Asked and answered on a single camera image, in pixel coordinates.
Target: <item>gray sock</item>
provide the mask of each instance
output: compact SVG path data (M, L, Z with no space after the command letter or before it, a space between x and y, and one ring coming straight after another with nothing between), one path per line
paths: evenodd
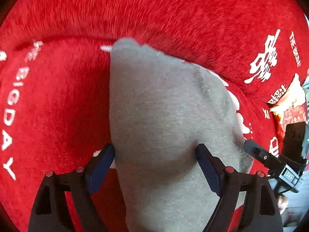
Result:
M222 82L131 39L112 48L109 118L131 232L203 230L218 197L196 161L199 143L226 166L251 167Z

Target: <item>metal screw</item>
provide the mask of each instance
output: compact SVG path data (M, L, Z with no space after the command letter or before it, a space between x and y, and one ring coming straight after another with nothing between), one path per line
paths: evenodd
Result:
M82 173L82 172L84 171L84 167L83 167L83 166L79 166L79 167L77 167L77 168L75 169L75 171L76 171L77 173Z
M256 173L259 177L263 178L265 176L265 173L263 173L262 171L257 171Z
M233 173L234 172L234 168L228 166L228 167L225 168L225 171L227 171L228 173Z
M53 175L53 173L54 173L53 171L48 171L48 172L46 172L46 176L51 177Z

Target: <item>red plush cushion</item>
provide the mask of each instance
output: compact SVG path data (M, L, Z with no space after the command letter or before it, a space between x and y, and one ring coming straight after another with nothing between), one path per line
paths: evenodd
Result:
M269 79L246 84L250 64L278 29ZM240 103L244 136L275 154L265 102L282 96L295 72L303 82L308 69L308 27L294 0L19 0L0 36L7 53L0 62L0 201L21 232L44 173L69 172L110 142L109 54L100 45L133 37L217 72ZM30 60L35 40L44 45ZM254 163L257 170L266 169ZM102 191L93 197L102 219L111 232L126 231L114 171Z

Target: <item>red fuzzy surface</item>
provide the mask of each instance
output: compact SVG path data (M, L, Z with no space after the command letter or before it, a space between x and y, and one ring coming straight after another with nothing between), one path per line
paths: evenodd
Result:
M265 54L268 36L276 65L262 82L252 77L250 64ZM293 32L297 65L290 43ZM66 173L85 164L110 140L109 53L121 37L197 64L221 75L239 102L247 139L264 148L276 146L275 121L266 104L277 90L287 88L294 74L301 83L309 66L309 31L294 0L19 0L0 28L0 113L15 111L13 121L1 122L12 144L0 151L0 201L21 232L44 173ZM34 41L43 41L35 60L25 62ZM28 67L22 80L16 74ZM16 87L15 82L23 82ZM19 99L8 104L12 90ZM3 168L10 158L16 180ZM254 162L251 173L267 170ZM127 231L125 204L115 170L110 170L93 196L110 232ZM81 231L72 212L77 232ZM235 213L235 226L240 211Z

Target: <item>red fabric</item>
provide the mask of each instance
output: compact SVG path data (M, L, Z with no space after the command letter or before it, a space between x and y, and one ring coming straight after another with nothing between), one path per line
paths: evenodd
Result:
M243 206L235 210L232 217L232 221L230 223L230 227L228 228L228 232L235 232L235 228L237 228L239 223L239 217L241 217L242 213L243 213Z
M271 76L244 83L254 75L250 64L265 52L268 35L275 36L278 29ZM298 67L292 31L301 59ZM71 171L110 142L109 54L100 45L133 37L217 72L240 103L237 113L250 129L245 137L266 149L276 134L271 114L266 118L262 110L269 111L265 102L282 86L287 88L295 72L303 82L309 63L308 26L294 0L19 0L0 36L0 50L8 56L0 62L0 112L16 111L11 125L1 123L13 143L0 151L0 162L14 159L10 168L16 180L0 167L0 201L21 232L27 231L44 173ZM44 45L35 60L25 62L35 40ZM29 73L17 81L23 67L29 67ZM20 97L9 105L15 87ZM265 168L255 162L251 172L257 170ZM111 232L127 231L115 172L93 198Z

